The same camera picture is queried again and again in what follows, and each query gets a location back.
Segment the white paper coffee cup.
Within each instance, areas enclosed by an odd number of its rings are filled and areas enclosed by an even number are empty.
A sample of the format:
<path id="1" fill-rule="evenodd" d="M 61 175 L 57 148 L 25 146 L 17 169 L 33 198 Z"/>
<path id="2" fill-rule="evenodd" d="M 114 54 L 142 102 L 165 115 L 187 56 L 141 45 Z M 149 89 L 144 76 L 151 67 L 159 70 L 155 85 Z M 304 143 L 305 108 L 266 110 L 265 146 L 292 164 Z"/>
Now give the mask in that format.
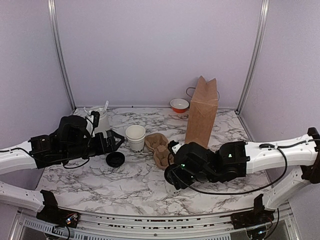
<path id="1" fill-rule="evenodd" d="M 180 189 L 176 189 L 175 188 L 175 186 L 174 185 L 171 185 L 171 184 L 165 184 L 165 190 L 166 190 L 166 192 L 168 193 L 168 194 L 170 194 L 170 195 L 173 195 L 173 196 L 176 196 L 176 195 L 178 195 L 180 192 L 181 192 L 181 190 Z"/>

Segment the brown paper bag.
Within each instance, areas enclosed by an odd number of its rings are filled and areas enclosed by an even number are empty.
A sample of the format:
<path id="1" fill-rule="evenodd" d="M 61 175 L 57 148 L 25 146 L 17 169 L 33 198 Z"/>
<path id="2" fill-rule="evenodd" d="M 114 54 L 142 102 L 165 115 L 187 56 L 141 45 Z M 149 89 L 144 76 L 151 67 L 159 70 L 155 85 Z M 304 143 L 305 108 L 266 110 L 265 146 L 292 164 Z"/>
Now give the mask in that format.
<path id="1" fill-rule="evenodd" d="M 200 76 L 193 92 L 185 143 L 195 142 L 204 148 L 208 147 L 218 110 L 217 80 L 206 81 Z"/>

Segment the brown cardboard cup carrier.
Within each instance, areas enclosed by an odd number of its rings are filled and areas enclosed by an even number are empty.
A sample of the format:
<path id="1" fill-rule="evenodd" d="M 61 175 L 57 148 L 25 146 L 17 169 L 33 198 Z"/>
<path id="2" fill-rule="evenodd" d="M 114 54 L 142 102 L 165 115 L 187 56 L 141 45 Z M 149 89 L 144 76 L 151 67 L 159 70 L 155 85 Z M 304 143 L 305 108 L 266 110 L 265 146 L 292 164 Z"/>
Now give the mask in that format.
<path id="1" fill-rule="evenodd" d="M 162 133 L 153 133 L 145 137 L 145 146 L 153 153 L 155 165 L 161 170 L 165 170 L 169 164 L 174 163 L 173 156 L 168 150 L 169 141 Z"/>

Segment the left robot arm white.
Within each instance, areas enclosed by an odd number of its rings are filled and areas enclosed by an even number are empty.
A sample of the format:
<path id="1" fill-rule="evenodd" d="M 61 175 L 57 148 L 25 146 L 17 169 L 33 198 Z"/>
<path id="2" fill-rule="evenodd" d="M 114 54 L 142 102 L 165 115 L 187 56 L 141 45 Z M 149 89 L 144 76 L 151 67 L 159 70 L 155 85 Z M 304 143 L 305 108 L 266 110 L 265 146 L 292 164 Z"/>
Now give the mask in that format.
<path id="1" fill-rule="evenodd" d="M 111 129 L 95 132 L 99 126 L 99 114 L 89 117 L 64 116 L 58 128 L 49 135 L 39 135 L 21 144 L 0 151 L 0 173 L 20 170 L 43 169 L 63 165 L 69 161 L 110 154 L 119 149 L 124 136 Z M 54 194 L 50 191 L 27 190 L 7 183 L 0 185 L 0 200 L 3 203 L 32 210 L 44 215 L 53 223 L 63 219 Z"/>

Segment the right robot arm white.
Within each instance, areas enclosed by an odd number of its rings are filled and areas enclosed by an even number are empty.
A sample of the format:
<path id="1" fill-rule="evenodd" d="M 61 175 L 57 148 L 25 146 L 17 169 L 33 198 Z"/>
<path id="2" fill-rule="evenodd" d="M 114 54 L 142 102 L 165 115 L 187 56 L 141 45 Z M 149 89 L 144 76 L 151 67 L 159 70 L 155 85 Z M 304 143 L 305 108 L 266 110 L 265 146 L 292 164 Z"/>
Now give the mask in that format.
<path id="1" fill-rule="evenodd" d="M 195 182 L 224 183 L 267 169 L 283 168 L 268 193 L 254 199 L 247 219 L 258 224 L 268 212 L 310 184 L 320 182 L 320 134 L 310 127 L 300 137 L 260 143 L 234 141 L 211 151 L 198 143 L 168 144 L 173 163 L 165 169 L 165 180 L 176 190 L 191 188 Z"/>

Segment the black lid stack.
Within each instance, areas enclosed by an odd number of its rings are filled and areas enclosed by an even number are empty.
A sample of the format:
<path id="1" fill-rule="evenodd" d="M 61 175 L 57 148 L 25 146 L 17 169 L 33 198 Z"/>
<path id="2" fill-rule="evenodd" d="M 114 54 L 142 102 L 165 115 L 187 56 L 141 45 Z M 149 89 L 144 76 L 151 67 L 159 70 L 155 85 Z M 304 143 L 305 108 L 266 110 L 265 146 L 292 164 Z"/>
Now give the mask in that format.
<path id="1" fill-rule="evenodd" d="M 106 156 L 106 163 L 112 168 L 118 168 L 125 162 L 125 155 L 119 151 L 111 152 Z"/>

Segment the white ribbed canister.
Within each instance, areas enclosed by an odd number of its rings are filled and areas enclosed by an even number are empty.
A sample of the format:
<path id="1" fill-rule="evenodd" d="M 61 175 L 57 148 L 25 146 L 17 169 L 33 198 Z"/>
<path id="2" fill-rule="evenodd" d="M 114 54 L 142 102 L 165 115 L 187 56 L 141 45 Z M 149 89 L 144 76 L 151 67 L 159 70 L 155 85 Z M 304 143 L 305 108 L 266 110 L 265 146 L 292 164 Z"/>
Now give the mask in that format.
<path id="1" fill-rule="evenodd" d="M 111 129 L 107 112 L 104 111 L 104 108 L 101 107 L 101 106 L 91 107 L 88 110 L 89 114 L 92 111 L 99 112 L 99 123 L 98 123 L 98 127 L 96 127 L 94 129 L 94 133 L 95 134 L 103 133 L 103 136 L 106 138 L 107 137 L 107 131 L 109 131 Z"/>

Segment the white wrapped stir stick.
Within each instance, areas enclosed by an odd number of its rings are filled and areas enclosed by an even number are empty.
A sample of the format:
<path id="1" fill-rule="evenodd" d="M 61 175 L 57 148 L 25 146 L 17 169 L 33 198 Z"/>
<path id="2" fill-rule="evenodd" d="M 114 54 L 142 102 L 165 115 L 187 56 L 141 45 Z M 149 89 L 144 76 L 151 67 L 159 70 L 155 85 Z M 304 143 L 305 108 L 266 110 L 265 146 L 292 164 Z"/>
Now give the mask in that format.
<path id="1" fill-rule="evenodd" d="M 103 108 L 103 111 L 104 111 L 104 112 L 107 110 L 108 105 L 109 105 L 109 101 L 107 100 L 107 101 L 105 102 L 105 105 L 104 105 L 104 108 Z"/>

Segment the orange white bowl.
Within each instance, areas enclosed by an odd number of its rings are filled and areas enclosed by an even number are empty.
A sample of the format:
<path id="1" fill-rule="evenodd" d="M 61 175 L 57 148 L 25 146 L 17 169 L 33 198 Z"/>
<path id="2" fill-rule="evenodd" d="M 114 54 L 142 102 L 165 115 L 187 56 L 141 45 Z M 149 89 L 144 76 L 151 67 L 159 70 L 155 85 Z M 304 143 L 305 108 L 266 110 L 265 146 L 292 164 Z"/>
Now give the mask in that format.
<path id="1" fill-rule="evenodd" d="M 175 113 L 185 113 L 189 107 L 187 100 L 182 98 L 174 98 L 170 101 L 170 106 Z"/>

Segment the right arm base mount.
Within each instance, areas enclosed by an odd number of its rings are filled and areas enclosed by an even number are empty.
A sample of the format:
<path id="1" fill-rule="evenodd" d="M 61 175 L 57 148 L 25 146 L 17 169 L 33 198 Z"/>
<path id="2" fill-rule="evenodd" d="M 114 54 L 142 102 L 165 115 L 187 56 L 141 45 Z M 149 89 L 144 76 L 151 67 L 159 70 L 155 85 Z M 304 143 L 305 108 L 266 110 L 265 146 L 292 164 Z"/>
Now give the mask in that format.
<path id="1" fill-rule="evenodd" d="M 263 194 L 261 193 L 254 199 L 253 209 L 233 213 L 230 216 L 231 223 L 235 230 L 253 227 L 273 221 L 275 210 L 266 210 L 263 205 Z"/>

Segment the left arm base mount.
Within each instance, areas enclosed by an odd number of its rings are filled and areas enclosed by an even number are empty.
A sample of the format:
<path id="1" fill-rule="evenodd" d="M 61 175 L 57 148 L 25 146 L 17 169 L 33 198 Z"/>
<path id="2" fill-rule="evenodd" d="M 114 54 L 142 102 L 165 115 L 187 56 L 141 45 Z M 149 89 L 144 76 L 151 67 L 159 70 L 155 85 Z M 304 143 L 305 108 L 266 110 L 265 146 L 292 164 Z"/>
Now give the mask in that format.
<path id="1" fill-rule="evenodd" d="M 51 191 L 41 190 L 40 193 L 44 199 L 44 207 L 36 214 L 38 220 L 56 224 L 60 227 L 77 227 L 80 218 L 79 212 L 59 208 L 58 202 Z"/>

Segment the aluminium frame post right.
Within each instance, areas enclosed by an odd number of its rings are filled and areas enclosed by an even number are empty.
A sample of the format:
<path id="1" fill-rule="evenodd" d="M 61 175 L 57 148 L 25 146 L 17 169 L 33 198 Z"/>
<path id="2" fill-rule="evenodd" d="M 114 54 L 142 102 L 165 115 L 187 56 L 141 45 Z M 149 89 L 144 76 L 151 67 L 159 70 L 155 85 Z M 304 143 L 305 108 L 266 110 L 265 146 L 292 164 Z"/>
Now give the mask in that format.
<path id="1" fill-rule="evenodd" d="M 253 52 L 251 55 L 248 71 L 246 74 L 244 86 L 240 95 L 240 99 L 236 108 L 237 114 L 239 115 L 242 110 L 245 107 L 246 100 L 248 98 L 250 87 L 252 85 L 256 65 L 259 59 L 259 55 L 262 49 L 264 36 L 266 32 L 266 26 L 267 26 L 267 19 L 268 19 L 268 13 L 270 8 L 270 1 L 269 0 L 262 0 L 261 1 L 261 8 L 260 8 L 260 14 L 259 14 L 259 20 L 257 25 L 257 31 L 256 31 L 256 37 L 253 45 Z"/>

